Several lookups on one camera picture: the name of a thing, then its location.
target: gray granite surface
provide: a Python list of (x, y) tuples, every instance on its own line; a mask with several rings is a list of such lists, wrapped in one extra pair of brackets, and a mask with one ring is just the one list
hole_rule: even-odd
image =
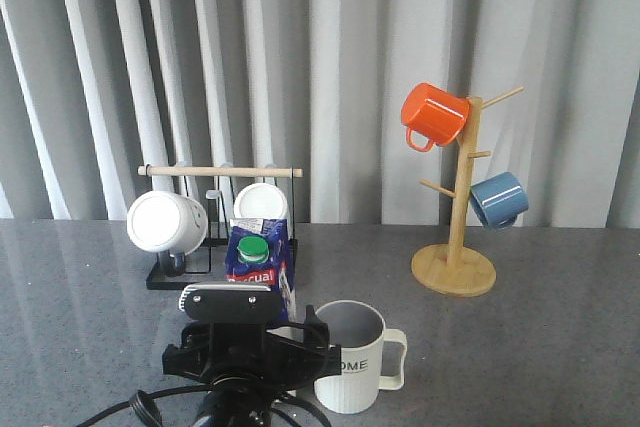
[[(411, 275), (446, 228), (302, 224), (297, 237), (300, 310), (361, 300), (409, 343), (404, 388), (328, 413), (334, 427), (640, 425), (640, 231), (470, 228), (498, 280), (469, 299)], [(191, 383), (162, 374), (189, 319), (178, 292), (146, 290), (153, 259), (123, 222), (0, 221), (0, 425), (76, 425), (137, 389)], [(160, 400), (165, 425), (190, 425), (201, 398)], [(125, 411), (97, 425), (142, 424)]]

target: gray curtain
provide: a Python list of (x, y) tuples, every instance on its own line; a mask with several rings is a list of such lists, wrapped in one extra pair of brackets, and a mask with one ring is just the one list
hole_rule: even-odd
[[(296, 220), (444, 224), (419, 82), (485, 99), (520, 224), (640, 227), (640, 0), (0, 0), (0, 217), (123, 219), (139, 165), (301, 167)], [(203, 200), (208, 179), (189, 179)], [(468, 222), (477, 225), (470, 214)]]

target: curtain fold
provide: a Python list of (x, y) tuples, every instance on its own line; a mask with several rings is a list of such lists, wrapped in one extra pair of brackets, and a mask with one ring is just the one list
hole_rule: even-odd
[[(409, 91), (489, 99), (473, 181), (517, 225), (640, 227), (640, 0), (0, 0), (0, 216), (124, 219), (144, 164), (301, 167), (296, 221), (446, 224), (457, 147), (410, 149)], [(248, 181), (241, 181), (239, 187)], [(290, 197), (286, 182), (279, 184)], [(229, 185), (221, 186), (229, 196)], [(232, 212), (230, 202), (227, 213)], [(479, 225), (469, 212), (469, 225)]]

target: wooden mug tree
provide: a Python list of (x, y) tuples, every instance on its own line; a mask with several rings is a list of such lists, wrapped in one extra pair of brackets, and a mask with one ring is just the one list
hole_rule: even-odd
[(469, 117), (457, 137), (459, 149), (454, 191), (428, 180), (420, 180), (422, 185), (431, 187), (453, 199), (449, 243), (423, 247), (414, 254), (411, 260), (411, 271), (414, 277), (421, 284), (436, 292), (459, 297), (473, 297), (489, 291), (496, 281), (496, 271), (491, 261), (479, 252), (463, 245), (471, 177), (475, 159), (491, 155), (491, 151), (478, 152), (476, 150), (482, 110), (521, 92), (523, 89), (524, 87), (518, 87), (487, 102), (483, 102), (479, 97), (468, 97)]

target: mug rack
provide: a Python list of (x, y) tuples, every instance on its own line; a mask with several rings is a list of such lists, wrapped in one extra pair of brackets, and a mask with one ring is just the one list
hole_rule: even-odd
[[(203, 240), (200, 247), (196, 250), (196, 252), (190, 254), (189, 257), (200, 257), (202, 263), (205, 262), (203, 256), (201, 255), (203, 251), (206, 251), (207, 260), (206, 260), (206, 268), (200, 270), (187, 270), (184, 274), (178, 277), (169, 277), (165, 275), (162, 269), (162, 262), (166, 261), (166, 257), (168, 257), (168, 253), (158, 253), (156, 254), (156, 260), (146, 278), (146, 286), (147, 290), (182, 290), (187, 285), (193, 284), (195, 282), (202, 282), (208, 280), (224, 280), (225, 275), (224, 272), (216, 272), (213, 269), (214, 257), (219, 257), (220, 260), (223, 260), (220, 255), (226, 255), (226, 249), (224, 252), (220, 252), (220, 247), (225, 247), (229, 244), (229, 219), (227, 218), (226, 206), (225, 206), (225, 198), (222, 193), (222, 189), (220, 186), (220, 178), (227, 177), (229, 179), (229, 190), (231, 192), (231, 204), (236, 200), (236, 187), (234, 186), (234, 180), (237, 177), (246, 177), (246, 178), (260, 178), (262, 177), (262, 181), (265, 182), (266, 179), (272, 178), (276, 187), (278, 187), (278, 179), (289, 179), (290, 188), (289, 188), (289, 197), (287, 199), (289, 204), (289, 213), (291, 218), (291, 239), (289, 240), (289, 248), (291, 249), (291, 259), (293, 264), (295, 265), (297, 252), (298, 252), (298, 240), (296, 237), (296, 222), (295, 222), (295, 202), (294, 202), (294, 179), (302, 178), (302, 169), (296, 168), (277, 168), (275, 166), (269, 166), (265, 168), (257, 168), (257, 167), (232, 167), (232, 166), (224, 166), (224, 167), (191, 167), (191, 166), (152, 166), (152, 165), (143, 165), (138, 167), (138, 174), (151, 178), (154, 175), (166, 175), (171, 177), (181, 177), (182, 182), (184, 182), (187, 195), (187, 177), (212, 177), (213, 178), (213, 189), (207, 190), (206, 199), (207, 199), (207, 217), (208, 217), (208, 228), (207, 228), (207, 236)], [(214, 229), (212, 228), (211, 222), (211, 214), (215, 209), (215, 216), (218, 221), (216, 222), (216, 233), (214, 235)], [(220, 228), (220, 217), (224, 218), (223, 226), (224, 226), (224, 236), (222, 236), (221, 228)]]
[(491, 261), (463, 245), (471, 177), (475, 160), (491, 155), (491, 151), (477, 151), (483, 109), (522, 90), (524, 87), (518, 87), (487, 102), (483, 102), (480, 97), (467, 98), (470, 104), (469, 116), (456, 137), (459, 149), (455, 190), (445, 189), (425, 179), (420, 180), (422, 185), (453, 199), (449, 242), (423, 247), (411, 260), (414, 277), (431, 290), (451, 296), (474, 297), (488, 292), (495, 284), (496, 271)]

